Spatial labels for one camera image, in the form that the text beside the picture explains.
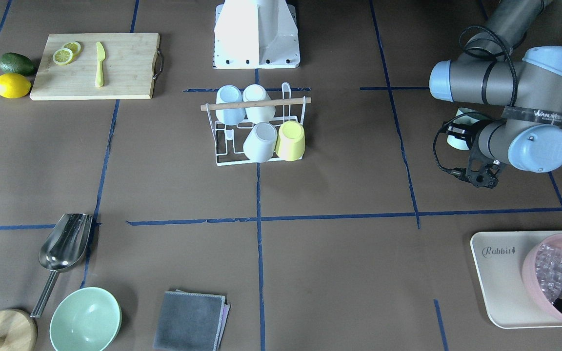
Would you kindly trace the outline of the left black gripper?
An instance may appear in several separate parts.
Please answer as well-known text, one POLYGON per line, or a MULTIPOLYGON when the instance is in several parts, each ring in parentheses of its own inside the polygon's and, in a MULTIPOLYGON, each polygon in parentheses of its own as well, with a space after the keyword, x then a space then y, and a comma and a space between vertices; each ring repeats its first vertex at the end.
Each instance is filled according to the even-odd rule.
POLYGON ((498 176, 502 173, 502 165, 493 158, 486 157, 479 147, 481 131, 489 126, 491 121, 479 121, 474 126, 477 128, 473 144, 470 148, 466 168, 453 168, 449 173, 457 179, 468 182, 474 187, 492 189, 498 184, 498 176))

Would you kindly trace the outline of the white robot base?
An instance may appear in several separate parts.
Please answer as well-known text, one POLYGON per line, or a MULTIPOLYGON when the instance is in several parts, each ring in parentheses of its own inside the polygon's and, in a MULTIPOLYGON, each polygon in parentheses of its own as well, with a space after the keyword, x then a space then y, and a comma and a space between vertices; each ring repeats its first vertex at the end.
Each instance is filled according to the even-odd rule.
POLYGON ((285 0, 226 0, 216 7, 213 67, 291 69, 301 62, 297 13, 285 0))

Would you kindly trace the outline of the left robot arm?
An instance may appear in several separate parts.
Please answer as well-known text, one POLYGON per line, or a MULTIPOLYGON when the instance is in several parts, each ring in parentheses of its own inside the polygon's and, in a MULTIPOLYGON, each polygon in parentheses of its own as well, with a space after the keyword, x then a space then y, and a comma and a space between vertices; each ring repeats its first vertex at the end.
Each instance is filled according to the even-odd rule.
POLYGON ((562 46, 512 53, 548 0, 502 0, 484 26, 460 44, 457 60, 439 62, 429 80, 434 98, 502 106, 501 118, 461 108, 438 133, 468 151, 465 168, 440 170, 475 187, 493 188, 505 166, 548 173, 562 166, 562 46))

